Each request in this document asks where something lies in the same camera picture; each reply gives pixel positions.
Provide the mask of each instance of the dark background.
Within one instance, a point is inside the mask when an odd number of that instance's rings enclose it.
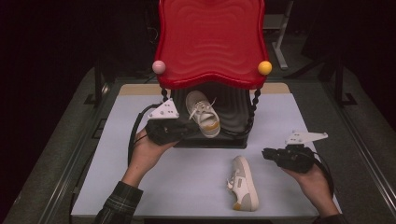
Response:
[[[288,33],[308,32],[311,59],[342,41],[343,62],[396,127],[392,1],[295,1]],[[0,1],[1,214],[7,215],[79,82],[97,63],[107,80],[150,68],[155,1]],[[268,0],[268,13],[286,1]]]

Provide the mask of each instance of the gray floor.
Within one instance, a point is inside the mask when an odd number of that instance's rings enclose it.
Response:
[[[266,43],[274,70],[268,81],[286,82],[302,111],[310,132],[325,132],[330,138],[315,146],[329,163],[339,203],[350,223],[396,223],[395,201],[385,200],[396,184],[396,133],[361,88],[359,81],[345,71],[344,91],[351,93],[357,105],[339,108],[332,97],[332,82],[315,80],[320,67],[298,80],[281,77],[291,74],[311,61],[300,55],[303,35],[288,35],[282,50],[290,66],[278,68],[268,35]],[[35,169],[26,181],[20,198],[8,213],[5,223],[91,223],[91,218],[70,218],[70,207],[78,195],[100,136],[100,127],[124,81],[108,85],[105,99],[94,107],[86,104],[94,94],[93,70],[82,80],[73,100],[64,112]],[[274,219],[275,224],[310,223],[309,220]]]

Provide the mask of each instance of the orange ball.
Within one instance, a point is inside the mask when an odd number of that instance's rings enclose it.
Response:
[[[262,74],[263,76],[267,76],[272,71],[272,65],[268,61],[262,61],[261,63],[259,63],[258,69],[260,74]]]

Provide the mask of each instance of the person's left hand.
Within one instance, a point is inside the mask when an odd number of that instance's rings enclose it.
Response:
[[[157,164],[161,155],[177,143],[173,142],[158,146],[145,136],[146,134],[146,130],[143,129],[136,135],[135,140],[143,138],[134,144],[134,153],[132,154],[130,165],[121,180],[136,188],[146,172]]]

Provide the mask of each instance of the plaid sleeve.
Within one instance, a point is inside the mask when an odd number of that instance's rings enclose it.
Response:
[[[119,182],[93,223],[131,223],[143,191]]]

